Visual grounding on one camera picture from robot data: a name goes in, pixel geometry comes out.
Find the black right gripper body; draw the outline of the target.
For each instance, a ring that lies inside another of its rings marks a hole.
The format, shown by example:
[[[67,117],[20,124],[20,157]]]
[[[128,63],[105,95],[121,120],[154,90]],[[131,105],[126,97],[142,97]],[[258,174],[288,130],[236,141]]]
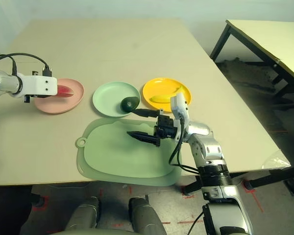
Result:
[[[163,110],[157,111],[157,122],[153,129],[153,136],[159,139],[174,139],[178,128],[174,126],[174,121],[170,116],[164,115]]]

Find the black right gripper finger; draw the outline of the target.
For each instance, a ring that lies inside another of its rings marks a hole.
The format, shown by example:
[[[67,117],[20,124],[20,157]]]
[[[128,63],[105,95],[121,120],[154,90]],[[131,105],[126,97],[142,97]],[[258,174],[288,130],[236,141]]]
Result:
[[[156,118],[160,115],[159,110],[150,110],[150,109],[135,109],[131,112],[138,115],[138,116],[146,117],[146,118],[148,118],[148,117]]]
[[[155,146],[160,146],[160,138],[149,135],[148,133],[140,131],[127,131],[127,134],[139,141],[151,143]]]

